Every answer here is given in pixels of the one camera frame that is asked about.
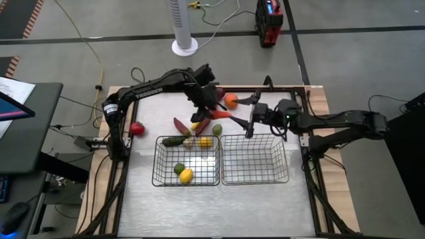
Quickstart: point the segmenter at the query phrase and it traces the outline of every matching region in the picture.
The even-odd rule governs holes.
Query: wire basket
[[[287,183],[290,179],[281,137],[258,134],[225,135],[222,145],[222,182],[224,185]]]
[[[216,136],[202,136],[212,141],[211,147],[199,147],[200,137],[190,136],[193,140],[191,148],[184,145],[166,147],[163,139],[173,136],[157,138],[155,158],[153,160],[153,186],[216,186],[220,183],[220,140]],[[184,164],[186,169],[193,170],[193,179],[190,183],[181,183],[179,176],[174,173],[174,166]]]

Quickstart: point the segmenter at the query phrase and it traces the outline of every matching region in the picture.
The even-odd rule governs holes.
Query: cucumber
[[[186,138],[187,137],[183,137],[183,136],[168,137],[162,140],[162,144],[164,144],[164,146],[166,147],[179,146],[183,144]]]

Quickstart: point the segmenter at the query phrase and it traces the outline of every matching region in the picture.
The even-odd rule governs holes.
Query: yellow cable
[[[80,31],[78,30],[78,27],[75,25],[74,21],[71,19],[71,17],[69,16],[69,14],[65,11],[65,9],[62,7],[61,4],[59,4],[59,2],[57,0],[54,0],[58,6],[62,9],[62,11],[65,13],[65,15],[68,17],[69,21],[74,25],[74,28],[76,30],[76,32],[78,33],[78,36],[80,37],[81,41],[83,41],[84,43],[87,44],[87,46],[90,48],[90,50],[93,52],[94,56],[96,56],[96,58],[98,59],[99,62],[99,66],[100,66],[100,79],[99,79],[99,83],[98,85],[101,86],[102,82],[104,81],[104,67],[102,65],[102,63],[100,62],[100,58],[99,56],[96,54],[96,52],[94,51],[94,49],[92,48],[92,46],[90,46],[90,44],[88,44],[88,42],[82,37]],[[99,97],[99,89],[96,89],[96,98],[94,99],[94,107],[97,108],[98,107],[98,97]],[[97,120],[98,116],[97,116],[97,110],[93,109],[92,110],[93,114],[94,114],[94,120],[96,122],[96,124],[100,127],[100,123]]]

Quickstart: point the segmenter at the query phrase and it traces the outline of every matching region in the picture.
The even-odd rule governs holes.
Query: gray floor
[[[166,0],[59,0],[85,37],[171,34]],[[241,0],[241,8],[253,11],[255,0]],[[46,0],[30,39],[77,37],[72,25],[55,5]],[[292,0],[297,29],[390,27],[423,25],[425,2],[415,0]],[[207,19],[219,22],[233,12],[236,1],[227,0],[207,9]],[[201,22],[202,12],[190,10],[194,33],[211,32]],[[221,31],[252,30],[254,18],[243,14],[223,25]],[[425,89],[425,31],[391,33],[344,33],[300,35],[299,41],[311,84],[324,85],[332,112],[367,109],[373,94],[411,99]],[[196,68],[211,64],[221,84],[261,84],[269,74],[275,84],[302,84],[288,35],[280,36],[272,49],[262,49],[256,37],[218,37],[190,58],[171,52],[172,40],[138,40],[93,43],[105,68],[104,87],[135,82],[129,72],[141,67],[148,79],[176,67]],[[98,83],[96,58],[83,43],[0,46],[0,56],[21,57],[15,77],[25,82],[62,82],[63,96],[92,104]],[[375,111],[393,118],[399,102],[376,98]],[[60,100],[53,123],[77,124],[90,110]],[[91,124],[68,129],[78,135],[97,135]],[[45,151],[81,152],[72,139],[48,134]],[[342,150],[349,186],[361,231],[371,236],[424,238],[400,176],[383,142],[360,140]],[[69,214],[78,214],[70,209]],[[46,214],[62,225],[54,236],[68,236],[75,223],[55,211]],[[38,235],[51,238],[51,234]]]

